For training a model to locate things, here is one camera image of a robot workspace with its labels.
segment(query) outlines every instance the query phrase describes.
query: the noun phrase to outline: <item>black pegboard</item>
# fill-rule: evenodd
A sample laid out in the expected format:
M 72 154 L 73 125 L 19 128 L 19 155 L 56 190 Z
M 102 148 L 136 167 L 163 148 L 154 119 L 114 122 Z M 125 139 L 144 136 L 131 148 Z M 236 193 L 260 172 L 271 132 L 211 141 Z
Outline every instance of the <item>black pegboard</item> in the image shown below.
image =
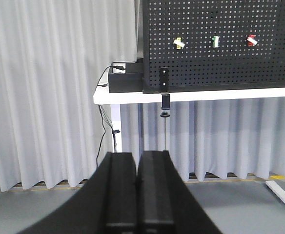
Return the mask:
M 145 93 L 285 87 L 285 0 L 144 0 L 143 30 Z

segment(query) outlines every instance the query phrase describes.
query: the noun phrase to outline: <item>yellow floor strip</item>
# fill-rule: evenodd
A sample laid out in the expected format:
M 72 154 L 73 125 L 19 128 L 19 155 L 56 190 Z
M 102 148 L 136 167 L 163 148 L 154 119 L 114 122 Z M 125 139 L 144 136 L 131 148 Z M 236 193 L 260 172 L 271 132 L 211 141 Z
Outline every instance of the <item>yellow floor strip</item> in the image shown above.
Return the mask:
M 269 179 L 285 179 L 282 175 L 272 175 Z
M 236 181 L 256 181 L 263 180 L 261 178 L 254 179 L 218 179 L 218 180 L 205 180 L 205 181 L 189 181 L 185 182 L 185 184 L 193 184 L 193 183 L 214 183 L 214 182 L 236 182 Z

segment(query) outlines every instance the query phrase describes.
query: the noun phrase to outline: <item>cable clip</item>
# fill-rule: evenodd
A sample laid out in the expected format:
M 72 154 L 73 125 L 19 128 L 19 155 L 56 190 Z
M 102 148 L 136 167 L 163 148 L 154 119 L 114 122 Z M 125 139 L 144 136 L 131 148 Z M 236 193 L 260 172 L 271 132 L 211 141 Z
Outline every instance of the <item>cable clip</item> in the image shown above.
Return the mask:
M 176 38 L 173 42 L 173 44 L 176 45 L 176 49 L 180 50 L 183 49 L 185 47 L 185 43 L 182 43 L 182 38 Z
M 255 35 L 249 35 L 248 38 L 246 39 L 248 41 L 248 46 L 254 46 L 256 45 L 258 42 L 254 39 Z

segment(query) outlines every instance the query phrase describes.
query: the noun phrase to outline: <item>white curtain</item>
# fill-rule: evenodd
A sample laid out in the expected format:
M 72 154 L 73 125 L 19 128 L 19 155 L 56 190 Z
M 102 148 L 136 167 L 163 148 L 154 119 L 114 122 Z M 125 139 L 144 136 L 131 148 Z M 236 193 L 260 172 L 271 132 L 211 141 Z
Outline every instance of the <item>white curtain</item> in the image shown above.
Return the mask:
M 121 106 L 124 151 L 164 149 L 160 107 Z M 285 97 L 173 102 L 170 115 L 166 149 L 183 180 L 190 172 L 199 180 L 206 172 L 224 179 L 228 172 L 240 178 L 285 176 Z
M 96 168 L 95 84 L 136 56 L 132 0 L 0 0 L 0 188 L 70 186 Z M 111 150 L 107 134 L 102 156 Z

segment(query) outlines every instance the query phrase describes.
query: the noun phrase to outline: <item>black mount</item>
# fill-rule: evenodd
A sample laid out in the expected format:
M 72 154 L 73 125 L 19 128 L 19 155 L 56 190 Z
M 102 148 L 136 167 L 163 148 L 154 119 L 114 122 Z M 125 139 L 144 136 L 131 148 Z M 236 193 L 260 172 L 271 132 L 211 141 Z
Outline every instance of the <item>black mount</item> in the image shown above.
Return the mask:
M 168 68 L 160 68 L 160 93 L 162 95 L 162 107 L 161 117 L 167 118 L 170 117 L 170 114 L 167 110 L 171 109 L 171 98 L 168 92 Z

